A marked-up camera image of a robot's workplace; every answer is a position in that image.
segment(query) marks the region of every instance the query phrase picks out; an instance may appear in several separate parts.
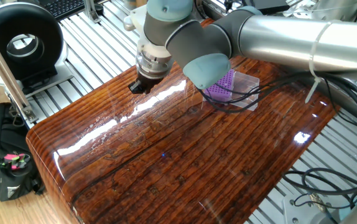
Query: keyboard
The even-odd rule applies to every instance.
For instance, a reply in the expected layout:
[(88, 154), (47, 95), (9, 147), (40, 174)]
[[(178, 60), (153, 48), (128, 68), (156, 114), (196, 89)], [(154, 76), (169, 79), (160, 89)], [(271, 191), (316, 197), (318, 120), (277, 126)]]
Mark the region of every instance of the keyboard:
[(58, 21), (85, 8), (83, 0), (40, 0), (40, 4), (43, 5)]

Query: transparent plastic box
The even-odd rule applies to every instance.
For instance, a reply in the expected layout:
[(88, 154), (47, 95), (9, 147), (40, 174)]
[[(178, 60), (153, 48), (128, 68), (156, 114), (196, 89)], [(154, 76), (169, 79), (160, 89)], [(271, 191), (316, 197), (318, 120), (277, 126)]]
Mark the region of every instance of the transparent plastic box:
[[(241, 72), (234, 72), (234, 82), (233, 83), (234, 83), (233, 91), (248, 93), (253, 88), (259, 86), (260, 79), (258, 79), (256, 77), (252, 77), (247, 74), (243, 74)], [(239, 97), (241, 97), (241, 95), (235, 94), (235, 93), (233, 93), (231, 96), (232, 99), (237, 99)], [(244, 108), (245, 106), (249, 105), (253, 101), (257, 100), (258, 98), (259, 98), (259, 95), (253, 95), (253, 96), (250, 96), (249, 98), (246, 98), (243, 101), (240, 101), (237, 103), (232, 103), (232, 105)], [(257, 108), (257, 104), (248, 108), (248, 110), (254, 111), (256, 108)]]
[[(221, 80), (217, 82), (219, 86), (223, 86), (227, 89), (241, 92), (241, 93), (248, 93), (253, 88), (259, 86), (259, 79), (256, 77), (252, 77), (247, 74), (243, 74), (241, 72), (235, 72), (235, 70), (231, 69)], [(216, 101), (229, 101), (240, 98), (240, 94), (235, 94), (230, 91), (226, 91), (217, 85), (213, 85), (207, 88), (204, 93), (210, 97), (212, 97)], [(253, 101), (257, 100), (259, 95), (253, 95), (249, 98), (246, 98), (243, 101), (232, 103), (232, 105), (238, 106), (240, 108), (244, 108), (245, 106), (249, 105)], [(257, 104), (253, 105), (252, 107), (248, 108), (248, 110), (254, 111), (257, 108)]]

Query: robotic arm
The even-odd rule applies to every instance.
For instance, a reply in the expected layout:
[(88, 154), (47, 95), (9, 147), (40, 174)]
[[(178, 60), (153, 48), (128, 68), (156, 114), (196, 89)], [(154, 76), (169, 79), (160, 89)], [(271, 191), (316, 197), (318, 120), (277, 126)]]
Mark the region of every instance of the robotic arm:
[(149, 0), (126, 18), (125, 28), (141, 34), (133, 93), (149, 93), (170, 72), (172, 58), (199, 89), (221, 79), (237, 55), (357, 79), (356, 23), (263, 16), (246, 6), (203, 28), (192, 4)]

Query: metal rod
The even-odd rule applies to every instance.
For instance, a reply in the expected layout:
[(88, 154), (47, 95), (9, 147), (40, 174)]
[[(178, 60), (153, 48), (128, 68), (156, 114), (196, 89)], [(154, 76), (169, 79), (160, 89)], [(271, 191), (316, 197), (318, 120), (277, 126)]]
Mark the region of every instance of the metal rod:
[(0, 77), (9, 91), (12, 100), (16, 103), (18, 109), (25, 113), (29, 117), (30, 120), (35, 120), (35, 116), (33, 114), (32, 108), (19, 87), (16, 79), (14, 78), (10, 68), (8, 67), (6, 61), (0, 53)]
[(357, 79), (357, 23), (298, 18), (252, 16), (241, 30), (245, 57), (308, 69), (310, 54), (323, 32), (314, 55), (316, 71), (343, 72)]

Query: wood grain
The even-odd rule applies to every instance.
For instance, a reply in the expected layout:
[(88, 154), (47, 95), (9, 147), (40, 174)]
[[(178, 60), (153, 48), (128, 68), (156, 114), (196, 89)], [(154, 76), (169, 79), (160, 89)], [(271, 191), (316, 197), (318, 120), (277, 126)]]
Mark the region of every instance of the wood grain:
[[(271, 63), (231, 64), (261, 83), (282, 75)], [(149, 95), (130, 93), (135, 77), (133, 67), (27, 136), (71, 221), (243, 223), (335, 114), (320, 94), (305, 104), (299, 84), (253, 112), (225, 114), (202, 102), (176, 64)]]

